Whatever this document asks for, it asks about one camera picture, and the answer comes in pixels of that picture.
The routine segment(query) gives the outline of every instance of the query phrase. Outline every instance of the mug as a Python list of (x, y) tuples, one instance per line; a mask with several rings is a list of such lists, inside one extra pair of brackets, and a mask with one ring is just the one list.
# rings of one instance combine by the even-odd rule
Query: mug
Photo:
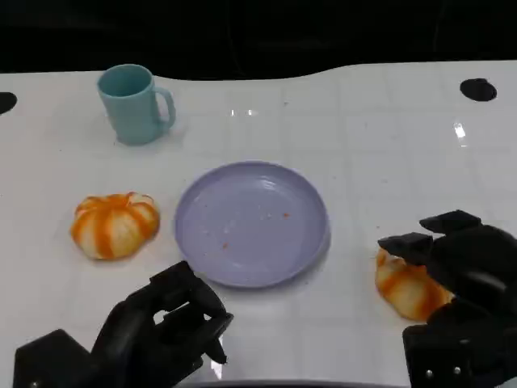
[[(153, 75), (144, 66), (111, 67), (100, 76), (97, 87), (111, 126), (121, 143), (131, 146), (149, 143), (174, 123), (172, 94), (155, 86)], [(157, 93), (167, 102), (167, 121), (160, 117)]]

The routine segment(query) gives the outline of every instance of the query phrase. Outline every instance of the plate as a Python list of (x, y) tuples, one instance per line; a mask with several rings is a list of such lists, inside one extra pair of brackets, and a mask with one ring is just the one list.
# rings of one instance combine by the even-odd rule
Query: plate
[(313, 185), (285, 167), (240, 162), (217, 168), (183, 194), (174, 236), (192, 269), (223, 285), (265, 287), (314, 263), (330, 242)]

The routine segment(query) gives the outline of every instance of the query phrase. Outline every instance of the table surface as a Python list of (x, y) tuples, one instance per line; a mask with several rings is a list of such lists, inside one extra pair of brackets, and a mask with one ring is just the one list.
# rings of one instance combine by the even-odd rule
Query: table surface
[[(401, 332), (378, 296), (380, 237), (463, 209), (517, 234), (517, 64), (360, 65), (302, 78), (187, 82), (174, 94), (172, 134), (140, 147), (116, 142), (95, 89), (98, 72), (1, 74), (18, 104), (0, 116), (0, 375), (15, 349), (58, 327), (90, 349), (110, 309), (181, 260), (171, 220), (204, 172), (259, 159), (307, 177), (329, 209), (325, 260), (260, 291), (214, 285), (235, 320), (229, 363), (191, 381), (310, 378), (409, 385)], [(460, 93), (488, 78), (496, 100)], [(69, 237), (88, 195), (137, 191), (160, 205), (162, 226), (135, 257), (96, 263)]]

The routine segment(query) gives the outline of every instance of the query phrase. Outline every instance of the mug handle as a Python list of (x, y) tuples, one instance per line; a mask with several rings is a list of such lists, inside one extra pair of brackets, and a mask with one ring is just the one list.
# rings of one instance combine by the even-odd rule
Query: mug handle
[(170, 128), (174, 123), (174, 119), (176, 118), (176, 109), (174, 108), (174, 101), (172, 100), (172, 94), (163, 87), (155, 86), (154, 93), (158, 93), (162, 95), (167, 103), (167, 111), (169, 111), (169, 120), (164, 123), (167, 128)]

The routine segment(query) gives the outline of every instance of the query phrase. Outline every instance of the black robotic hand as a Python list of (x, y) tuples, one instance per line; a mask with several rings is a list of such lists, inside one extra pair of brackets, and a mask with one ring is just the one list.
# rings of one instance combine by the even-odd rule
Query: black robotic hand
[[(163, 310), (167, 314), (155, 324)], [(219, 337), (232, 319), (182, 262), (116, 305), (91, 353), (63, 330), (19, 348), (13, 387), (169, 388), (197, 370), (205, 353), (226, 362)]]
[(427, 325), (404, 331), (412, 387), (491, 388), (517, 376), (517, 240), (460, 210), (420, 225), (444, 236), (379, 240), (456, 296)]

